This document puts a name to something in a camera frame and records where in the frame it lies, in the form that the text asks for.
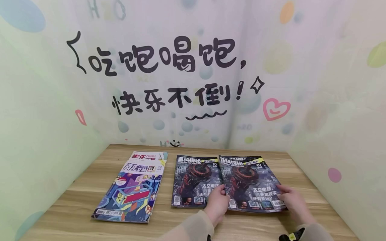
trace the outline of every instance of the decorated wall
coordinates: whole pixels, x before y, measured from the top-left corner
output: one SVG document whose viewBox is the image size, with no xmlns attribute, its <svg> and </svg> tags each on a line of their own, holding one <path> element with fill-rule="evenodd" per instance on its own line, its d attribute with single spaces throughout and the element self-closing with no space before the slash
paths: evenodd
<svg viewBox="0 0 386 241">
<path fill-rule="evenodd" d="M 18 240 L 120 143 L 288 151 L 361 240 L 378 237 L 382 4 L 0 1 L 0 231 Z"/>
<path fill-rule="evenodd" d="M 362 241 L 386 228 L 384 1 L 357 1 L 288 153 Z"/>
</svg>

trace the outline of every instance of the barcode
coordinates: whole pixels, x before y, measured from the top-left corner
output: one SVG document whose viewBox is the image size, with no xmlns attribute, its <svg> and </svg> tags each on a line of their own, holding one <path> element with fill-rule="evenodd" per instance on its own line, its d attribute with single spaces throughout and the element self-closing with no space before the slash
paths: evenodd
<svg viewBox="0 0 386 241">
<path fill-rule="evenodd" d="M 231 200 L 229 201 L 229 206 L 230 206 L 231 208 L 237 208 L 236 202 L 235 202 L 234 199 L 231 199 Z"/>
<path fill-rule="evenodd" d="M 108 215 L 108 216 L 121 216 L 123 214 L 123 212 L 121 211 L 113 211 L 113 210 L 105 210 L 105 209 L 98 209 L 96 213 L 102 214 L 102 215 Z"/>
<path fill-rule="evenodd" d="M 175 196 L 174 201 L 173 201 L 173 205 L 180 205 L 180 204 L 181 204 L 181 198 Z"/>
<path fill-rule="evenodd" d="M 280 201 L 280 200 L 272 201 L 272 204 L 273 204 L 275 207 L 278 207 L 278 206 L 285 206 L 284 202 L 283 202 L 283 201 Z"/>
</svg>

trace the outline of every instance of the pink heart drawing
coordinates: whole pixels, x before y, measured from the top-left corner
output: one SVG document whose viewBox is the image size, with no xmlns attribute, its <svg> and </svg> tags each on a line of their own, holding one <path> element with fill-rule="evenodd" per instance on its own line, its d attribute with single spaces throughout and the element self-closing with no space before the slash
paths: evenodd
<svg viewBox="0 0 386 241">
<path fill-rule="evenodd" d="M 271 101 L 275 104 L 275 109 L 281 107 L 282 105 L 287 106 L 287 109 L 281 114 L 279 114 L 281 112 L 280 110 L 274 111 L 274 110 L 270 109 L 269 112 L 271 114 L 273 114 L 273 115 L 279 114 L 278 116 L 270 117 L 268 114 L 268 111 L 267 111 L 267 104 Z M 290 108 L 291 108 L 290 102 L 284 101 L 284 102 L 279 103 L 279 101 L 275 98 L 269 98 L 263 104 L 263 112 L 264 112 L 264 115 L 265 115 L 267 121 L 273 121 L 273 120 L 277 120 L 277 119 L 282 118 L 283 116 L 285 116 L 288 113 L 288 111 L 290 111 Z"/>
</svg>

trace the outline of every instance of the magazine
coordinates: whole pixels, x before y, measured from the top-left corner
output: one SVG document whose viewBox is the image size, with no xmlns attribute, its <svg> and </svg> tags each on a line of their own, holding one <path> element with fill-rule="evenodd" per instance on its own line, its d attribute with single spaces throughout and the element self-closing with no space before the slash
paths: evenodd
<svg viewBox="0 0 386 241">
<path fill-rule="evenodd" d="M 220 156 L 220 168 L 225 191 L 230 195 L 229 210 L 280 212 L 287 209 L 277 196 L 279 181 L 272 178 L 274 174 L 261 156 Z"/>
<path fill-rule="evenodd" d="M 217 157 L 177 155 L 171 205 L 205 207 L 207 197 L 221 183 Z"/>
<path fill-rule="evenodd" d="M 167 157 L 167 152 L 133 152 L 91 217 L 148 223 Z"/>
</svg>

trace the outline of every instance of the smiley face drawing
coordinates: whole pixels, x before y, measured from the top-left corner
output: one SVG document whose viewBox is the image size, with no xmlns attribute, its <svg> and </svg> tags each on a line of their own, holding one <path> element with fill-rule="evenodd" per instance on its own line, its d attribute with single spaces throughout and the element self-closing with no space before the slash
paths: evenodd
<svg viewBox="0 0 386 241">
<path fill-rule="evenodd" d="M 184 145 L 183 143 L 176 142 L 176 140 L 173 140 L 173 143 L 169 142 L 168 140 L 166 142 L 168 142 L 173 147 L 182 147 Z"/>
</svg>

